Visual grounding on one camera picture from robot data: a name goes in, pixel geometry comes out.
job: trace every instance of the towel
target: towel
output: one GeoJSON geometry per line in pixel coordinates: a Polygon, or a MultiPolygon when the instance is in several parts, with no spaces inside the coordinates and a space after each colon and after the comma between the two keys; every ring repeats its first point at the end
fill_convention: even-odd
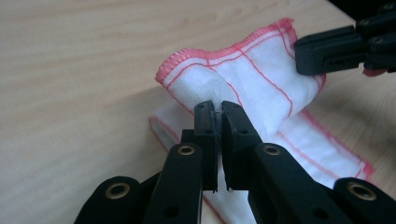
{"type": "MultiPolygon", "coordinates": [[[[193,108],[207,100],[221,111],[222,101],[244,107],[263,142],[284,147],[319,183],[368,179],[371,164],[354,155],[304,109],[320,92],[325,75],[307,77],[295,70],[297,35],[285,18],[254,31],[243,41],[214,52],[183,49],[161,66],[156,80],[169,93],[148,121],[163,146],[178,143],[193,128],[193,108]]],[[[219,192],[205,199],[226,223],[254,223],[245,191],[227,191],[219,168],[219,192]]]]}

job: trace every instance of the wood grain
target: wood grain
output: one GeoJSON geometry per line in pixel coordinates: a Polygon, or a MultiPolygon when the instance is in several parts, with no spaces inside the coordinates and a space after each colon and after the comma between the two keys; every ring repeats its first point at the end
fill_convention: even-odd
{"type": "MultiPolygon", "coordinates": [[[[166,156],[147,118],[158,66],[221,49],[282,17],[299,36],[352,24],[326,1],[0,1],[0,222],[71,223],[99,183],[166,156]]],[[[396,198],[396,78],[331,74],[309,106],[396,198]]],[[[203,223],[219,223],[204,206],[203,223]]]]}

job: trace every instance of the cloth fold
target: cloth fold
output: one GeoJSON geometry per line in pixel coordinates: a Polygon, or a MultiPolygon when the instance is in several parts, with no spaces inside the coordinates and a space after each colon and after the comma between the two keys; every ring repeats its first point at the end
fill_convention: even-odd
{"type": "MultiPolygon", "coordinates": [[[[224,100],[244,107],[263,142],[287,149],[319,183],[332,188],[340,177],[367,179],[372,166],[350,152],[304,110],[321,90],[325,76],[305,77],[295,70],[292,19],[256,30],[226,49],[184,49],[169,57],[156,80],[169,92],[165,106],[149,118],[165,148],[193,128],[193,108],[211,100],[221,110],[224,100]]],[[[251,223],[247,193],[228,192],[219,169],[219,192],[208,202],[227,223],[251,223]]]]}

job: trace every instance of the white cloth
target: white cloth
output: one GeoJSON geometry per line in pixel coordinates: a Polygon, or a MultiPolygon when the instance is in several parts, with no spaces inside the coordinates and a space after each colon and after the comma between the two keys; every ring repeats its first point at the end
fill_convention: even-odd
{"type": "MultiPolygon", "coordinates": [[[[244,107],[263,142],[287,149],[319,183],[332,188],[340,177],[368,178],[372,166],[303,110],[323,87],[325,76],[297,74],[291,22],[282,19],[226,49],[184,49],[167,59],[156,80],[178,103],[171,99],[149,118],[165,148],[179,142],[182,129],[193,128],[191,111],[197,104],[211,100],[220,111],[227,100],[244,107]]],[[[226,191],[222,169],[219,192],[205,196],[225,222],[254,222],[247,193],[226,191]]]]}

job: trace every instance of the light wood surface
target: light wood surface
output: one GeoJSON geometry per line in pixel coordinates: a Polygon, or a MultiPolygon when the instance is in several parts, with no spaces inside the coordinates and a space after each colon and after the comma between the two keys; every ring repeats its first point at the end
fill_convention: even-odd
{"type": "MultiPolygon", "coordinates": [[[[148,125],[154,75],[184,48],[215,50],[282,17],[299,36],[352,24],[326,1],[0,1],[0,223],[71,223],[115,175],[143,181],[165,151],[148,125]]],[[[328,75],[309,110],[396,198],[396,76],[328,75]]],[[[218,223],[204,206],[203,223],[218,223]]]]}

